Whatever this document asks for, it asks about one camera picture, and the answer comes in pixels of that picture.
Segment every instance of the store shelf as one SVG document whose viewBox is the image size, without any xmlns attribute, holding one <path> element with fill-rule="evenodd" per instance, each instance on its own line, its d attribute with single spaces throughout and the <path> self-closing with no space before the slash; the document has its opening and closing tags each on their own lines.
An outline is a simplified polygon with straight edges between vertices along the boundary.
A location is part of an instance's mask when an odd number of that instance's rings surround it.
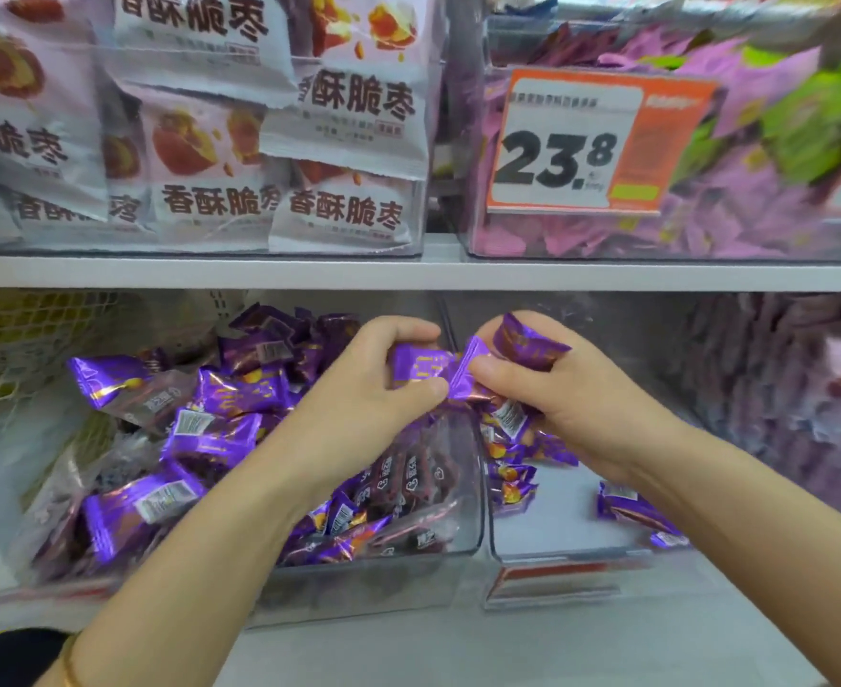
<svg viewBox="0 0 841 687">
<path fill-rule="evenodd" d="M 841 291 L 841 264 L 487 261 L 429 233 L 420 259 L 0 255 L 0 287 Z"/>
</svg>

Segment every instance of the gold bracelet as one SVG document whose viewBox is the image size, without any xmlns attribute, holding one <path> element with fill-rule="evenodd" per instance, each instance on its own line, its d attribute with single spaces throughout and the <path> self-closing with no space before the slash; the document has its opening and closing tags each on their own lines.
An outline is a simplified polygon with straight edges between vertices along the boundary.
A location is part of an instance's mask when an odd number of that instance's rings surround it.
<svg viewBox="0 0 841 687">
<path fill-rule="evenodd" d="M 59 658 L 61 660 L 61 668 L 64 669 L 64 687 L 83 687 L 74 674 L 74 666 L 71 661 L 71 653 L 73 653 L 74 644 L 77 643 L 78 636 L 80 636 L 80 632 L 68 636 L 68 640 L 64 642 L 64 646 L 61 648 Z"/>
</svg>

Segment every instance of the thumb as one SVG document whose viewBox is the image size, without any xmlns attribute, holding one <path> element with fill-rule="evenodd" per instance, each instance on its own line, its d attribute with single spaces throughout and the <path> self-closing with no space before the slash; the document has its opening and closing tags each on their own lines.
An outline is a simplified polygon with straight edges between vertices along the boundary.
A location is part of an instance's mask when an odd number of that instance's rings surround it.
<svg viewBox="0 0 841 687">
<path fill-rule="evenodd" d="M 410 424 L 436 408 L 448 395 L 449 383 L 442 378 L 427 378 L 411 381 L 402 388 L 390 391 L 388 403 L 396 420 Z"/>
<path fill-rule="evenodd" d="M 532 371 L 495 356 L 476 357 L 469 369 L 475 380 L 498 395 L 545 411 L 542 406 L 550 394 L 548 374 Z"/>
</svg>

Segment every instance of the orange price tag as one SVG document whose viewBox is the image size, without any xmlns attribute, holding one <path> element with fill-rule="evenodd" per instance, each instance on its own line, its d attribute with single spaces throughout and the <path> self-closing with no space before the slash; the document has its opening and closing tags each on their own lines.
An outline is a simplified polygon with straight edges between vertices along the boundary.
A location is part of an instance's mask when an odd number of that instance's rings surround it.
<svg viewBox="0 0 841 687">
<path fill-rule="evenodd" d="M 714 81 L 517 68 L 487 210 L 656 213 Z"/>
</svg>

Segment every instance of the sleeve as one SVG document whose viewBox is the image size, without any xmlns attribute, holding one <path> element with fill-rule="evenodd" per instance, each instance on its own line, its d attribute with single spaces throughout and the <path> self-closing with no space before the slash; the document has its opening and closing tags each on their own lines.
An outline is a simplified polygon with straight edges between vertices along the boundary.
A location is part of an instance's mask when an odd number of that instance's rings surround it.
<svg viewBox="0 0 841 687">
<path fill-rule="evenodd" d="M 54 629 L 0 634 L 0 687 L 32 687 L 61 652 L 68 635 Z"/>
</svg>

